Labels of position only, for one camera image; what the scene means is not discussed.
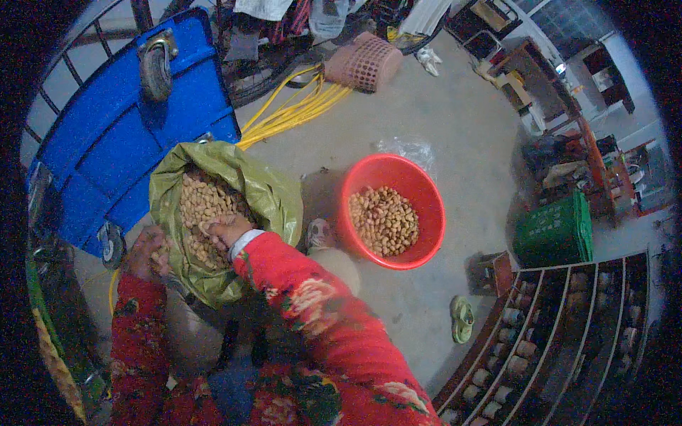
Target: blue plastic crate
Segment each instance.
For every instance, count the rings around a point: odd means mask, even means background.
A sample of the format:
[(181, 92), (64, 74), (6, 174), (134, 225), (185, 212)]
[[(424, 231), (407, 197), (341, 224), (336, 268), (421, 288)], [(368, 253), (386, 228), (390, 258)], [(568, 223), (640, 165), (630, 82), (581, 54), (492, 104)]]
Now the blue plastic crate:
[[(171, 29), (178, 55), (170, 61), (166, 102), (143, 99), (138, 47)], [(220, 77), (206, 9), (196, 7), (140, 35), (81, 86), (44, 139), (31, 165), (53, 174), (59, 236), (99, 256), (97, 232), (110, 221), (124, 232), (149, 211), (149, 175), (179, 142), (210, 132), (239, 142), (235, 112)]]

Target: green plastic crate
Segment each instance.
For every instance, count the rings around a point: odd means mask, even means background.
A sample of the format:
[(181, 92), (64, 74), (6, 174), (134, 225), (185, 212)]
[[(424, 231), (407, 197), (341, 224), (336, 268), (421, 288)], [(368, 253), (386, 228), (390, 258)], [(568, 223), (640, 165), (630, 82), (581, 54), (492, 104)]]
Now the green plastic crate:
[(592, 219), (585, 195), (530, 212), (516, 226), (514, 253), (526, 268), (592, 261)]

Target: red plastic basin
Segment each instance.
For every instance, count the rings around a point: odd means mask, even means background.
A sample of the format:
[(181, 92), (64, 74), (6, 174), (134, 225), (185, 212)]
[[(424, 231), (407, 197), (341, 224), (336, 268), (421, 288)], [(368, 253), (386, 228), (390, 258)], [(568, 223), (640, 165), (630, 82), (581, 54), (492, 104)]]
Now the red plastic basin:
[[(356, 192), (387, 186), (408, 198), (419, 215), (419, 239), (403, 254), (382, 258), (372, 253), (355, 232), (348, 200)], [(418, 268), (436, 254), (445, 236), (445, 208), (433, 180), (417, 164), (395, 154), (361, 159), (344, 177), (338, 201), (336, 232), (347, 249), (383, 267)]]

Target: red floral jacket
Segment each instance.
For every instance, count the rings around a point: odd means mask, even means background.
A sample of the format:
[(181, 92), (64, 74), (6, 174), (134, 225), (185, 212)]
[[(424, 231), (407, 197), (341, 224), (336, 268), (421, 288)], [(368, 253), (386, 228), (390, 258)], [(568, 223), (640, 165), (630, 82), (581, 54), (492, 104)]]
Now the red floral jacket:
[[(267, 232), (235, 270), (306, 336), (316, 366), (266, 365), (251, 425), (444, 425), (372, 310), (334, 275)], [(166, 289), (124, 275), (112, 323), (112, 425), (220, 425), (206, 379), (166, 387)]]

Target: green sandal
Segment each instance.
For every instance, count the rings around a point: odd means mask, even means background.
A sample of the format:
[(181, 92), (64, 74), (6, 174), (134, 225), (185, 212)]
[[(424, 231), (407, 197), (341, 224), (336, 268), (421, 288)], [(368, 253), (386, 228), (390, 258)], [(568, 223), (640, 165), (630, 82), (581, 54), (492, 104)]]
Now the green sandal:
[(452, 339), (459, 344), (468, 342), (471, 338), (474, 317), (471, 304), (465, 297), (455, 296), (452, 299), (450, 317), (452, 318)]

